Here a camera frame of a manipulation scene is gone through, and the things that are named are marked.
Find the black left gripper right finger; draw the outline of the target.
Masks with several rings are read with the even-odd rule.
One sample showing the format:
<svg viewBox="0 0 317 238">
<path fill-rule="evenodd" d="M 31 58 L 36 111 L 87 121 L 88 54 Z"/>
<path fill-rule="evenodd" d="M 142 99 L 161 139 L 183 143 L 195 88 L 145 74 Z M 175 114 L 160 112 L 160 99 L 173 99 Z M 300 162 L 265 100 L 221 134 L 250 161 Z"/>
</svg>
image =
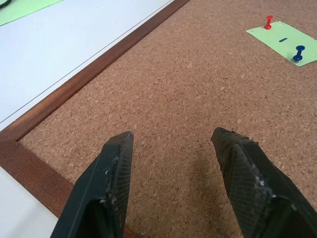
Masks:
<svg viewBox="0 0 317 238">
<path fill-rule="evenodd" d="M 317 213 L 257 142 L 217 127 L 211 137 L 245 238 L 315 238 Z"/>
</svg>

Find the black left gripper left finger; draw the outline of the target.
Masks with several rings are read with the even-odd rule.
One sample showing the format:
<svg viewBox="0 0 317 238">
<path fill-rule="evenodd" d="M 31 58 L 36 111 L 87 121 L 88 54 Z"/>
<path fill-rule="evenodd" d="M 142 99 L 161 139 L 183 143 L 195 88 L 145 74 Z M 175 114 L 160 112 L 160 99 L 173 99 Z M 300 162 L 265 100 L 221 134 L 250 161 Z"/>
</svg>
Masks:
<svg viewBox="0 0 317 238">
<path fill-rule="evenodd" d="M 134 134 L 113 136 L 76 181 L 51 234 L 53 238 L 123 237 Z"/>
</svg>

